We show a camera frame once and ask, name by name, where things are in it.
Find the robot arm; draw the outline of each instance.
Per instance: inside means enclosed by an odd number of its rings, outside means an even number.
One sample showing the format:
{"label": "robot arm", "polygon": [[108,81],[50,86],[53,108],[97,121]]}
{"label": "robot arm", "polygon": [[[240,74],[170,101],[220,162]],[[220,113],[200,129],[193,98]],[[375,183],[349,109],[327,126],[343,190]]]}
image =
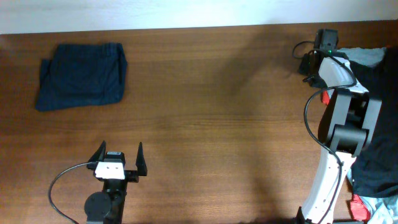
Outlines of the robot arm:
{"label": "robot arm", "polygon": [[[327,32],[328,30],[323,30],[323,35],[327,35]],[[350,69],[347,59],[343,57],[335,59]],[[328,57],[321,60],[319,76],[328,87],[349,85],[354,82],[348,71],[334,60]],[[338,184],[340,166],[336,157],[321,147],[320,163],[310,195],[298,210],[296,217],[298,224],[319,223],[324,214],[326,215],[320,223],[333,223],[333,211],[344,182],[343,178],[361,150],[371,142],[381,101],[371,97],[359,81],[356,83],[349,88],[328,91],[331,100],[318,129],[318,139],[335,152],[343,164],[342,179]]]}

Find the white backdrop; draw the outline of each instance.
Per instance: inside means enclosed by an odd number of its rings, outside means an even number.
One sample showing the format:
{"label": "white backdrop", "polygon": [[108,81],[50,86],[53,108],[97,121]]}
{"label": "white backdrop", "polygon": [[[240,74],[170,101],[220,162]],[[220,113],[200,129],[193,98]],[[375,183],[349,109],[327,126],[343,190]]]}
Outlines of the white backdrop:
{"label": "white backdrop", "polygon": [[0,34],[388,19],[397,0],[0,0]]}

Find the cable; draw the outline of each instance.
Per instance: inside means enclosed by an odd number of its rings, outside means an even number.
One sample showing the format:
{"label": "cable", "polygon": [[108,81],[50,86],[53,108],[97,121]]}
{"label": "cable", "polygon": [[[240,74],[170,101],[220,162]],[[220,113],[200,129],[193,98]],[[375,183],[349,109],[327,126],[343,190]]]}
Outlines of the cable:
{"label": "cable", "polygon": [[315,44],[315,41],[310,41],[310,40],[305,40],[305,41],[301,41],[300,43],[296,44],[296,46],[294,46],[293,51],[292,51],[292,57],[296,58],[296,59],[303,59],[303,57],[296,57],[294,55],[294,52],[296,50],[296,47],[302,45],[302,44]]}
{"label": "cable", "polygon": [[[305,42],[304,42],[304,41],[303,41],[303,42],[300,42],[300,43],[298,43],[298,44],[293,48],[293,53],[294,53],[294,49],[295,49],[298,45],[300,45],[300,44],[302,44],[302,43],[305,43]],[[329,213],[329,211],[330,211],[330,208],[331,208],[331,206],[333,205],[333,201],[335,200],[335,198],[336,198],[336,196],[337,196],[338,186],[340,185],[341,178],[342,178],[342,175],[343,175],[343,171],[342,171],[342,170],[343,170],[343,163],[341,162],[340,158],[337,156],[336,152],[330,150],[327,146],[325,146],[325,145],[313,134],[313,132],[311,131],[310,126],[309,126],[309,124],[308,124],[308,119],[307,119],[308,106],[309,106],[310,102],[314,99],[314,97],[316,97],[316,96],[319,95],[320,93],[323,93],[324,91],[328,91],[328,90],[335,90],[336,88],[349,88],[349,87],[355,86],[355,85],[357,84],[357,81],[356,81],[356,77],[355,77],[354,73],[353,73],[349,68],[347,68],[343,63],[341,63],[339,60],[337,60],[337,59],[334,58],[333,56],[327,54],[325,51],[323,51],[323,50],[321,50],[321,49],[313,49],[313,50],[309,51],[308,54],[310,54],[310,53],[315,53],[315,52],[320,52],[320,53],[323,54],[324,56],[330,57],[330,58],[331,58],[332,60],[334,60],[338,65],[342,66],[342,67],[351,75],[351,78],[353,79],[352,84],[349,84],[349,85],[331,86],[331,87],[322,88],[321,90],[316,91],[312,96],[310,96],[310,98],[307,100],[307,102],[306,102],[306,104],[305,104],[305,106],[304,106],[304,113],[303,113],[303,115],[304,115],[304,124],[305,124],[305,127],[306,127],[306,129],[307,129],[309,135],[310,135],[319,145],[321,145],[321,147],[323,147],[324,149],[326,149],[332,156],[334,156],[334,157],[336,158],[337,164],[338,164],[338,166],[339,166],[339,173],[338,173],[338,180],[337,180],[336,189],[335,189],[335,191],[334,191],[334,193],[333,193],[333,196],[331,197],[331,201],[330,201],[330,204],[329,204],[329,206],[328,206],[328,209],[326,210],[325,214],[323,214],[323,216],[321,217],[320,221],[318,222],[318,224],[320,224],[320,223],[325,219],[325,217],[328,215],[328,213]]]}
{"label": "cable", "polygon": [[79,224],[79,223],[76,222],[74,219],[70,218],[69,216],[67,216],[66,214],[64,214],[63,212],[61,212],[61,211],[54,205],[54,203],[52,202],[52,199],[51,199],[51,190],[52,190],[52,187],[54,186],[55,182],[56,182],[63,174],[65,174],[66,172],[71,171],[71,170],[73,170],[73,169],[75,169],[75,168],[77,168],[77,167],[85,166],[85,165],[88,165],[88,164],[94,164],[94,163],[95,163],[95,162],[85,162],[85,163],[82,163],[82,164],[74,165],[73,167],[69,167],[69,168],[67,168],[66,170],[62,171],[60,174],[58,174],[58,176],[56,176],[56,177],[54,178],[54,180],[53,180],[53,181],[51,182],[51,184],[50,184],[49,192],[48,192],[47,195],[48,195],[48,197],[49,197],[49,202],[50,202],[51,206],[52,206],[52,207],[54,208],[54,210],[55,210],[56,212],[58,212],[61,216],[63,216],[64,218],[66,218],[67,220],[71,221],[71,222],[74,223],[74,224]]}

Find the brown table surface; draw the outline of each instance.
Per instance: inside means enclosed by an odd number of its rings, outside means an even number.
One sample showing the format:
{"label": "brown table surface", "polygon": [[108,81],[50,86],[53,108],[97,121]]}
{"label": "brown table surface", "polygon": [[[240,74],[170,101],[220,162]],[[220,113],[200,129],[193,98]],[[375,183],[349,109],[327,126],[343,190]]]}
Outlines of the brown table surface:
{"label": "brown table surface", "polygon": [[[303,106],[315,91],[296,71],[292,47],[318,28],[338,29],[339,47],[397,44],[397,21],[199,29],[0,35],[2,223],[68,223],[47,189],[87,161],[102,140],[135,168],[144,143],[148,176],[129,184],[123,223],[238,223],[294,217],[317,170],[320,146]],[[120,103],[40,113],[40,59],[59,43],[120,42],[128,61]],[[304,53],[311,46],[298,49]],[[314,132],[325,106],[310,108]],[[81,223],[102,183],[79,168],[53,189]],[[335,218],[349,218],[344,184]]]}

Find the red fabric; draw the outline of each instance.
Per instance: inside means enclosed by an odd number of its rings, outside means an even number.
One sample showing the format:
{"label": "red fabric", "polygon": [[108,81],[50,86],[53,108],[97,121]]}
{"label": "red fabric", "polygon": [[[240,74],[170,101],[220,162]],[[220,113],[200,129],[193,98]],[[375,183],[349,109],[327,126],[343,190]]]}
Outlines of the red fabric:
{"label": "red fabric", "polygon": [[321,93],[321,101],[322,103],[328,105],[330,102],[330,98],[327,91]]}
{"label": "red fabric", "polygon": [[365,221],[371,218],[369,210],[358,195],[353,194],[353,199],[349,202],[349,209],[353,219],[357,221]]}

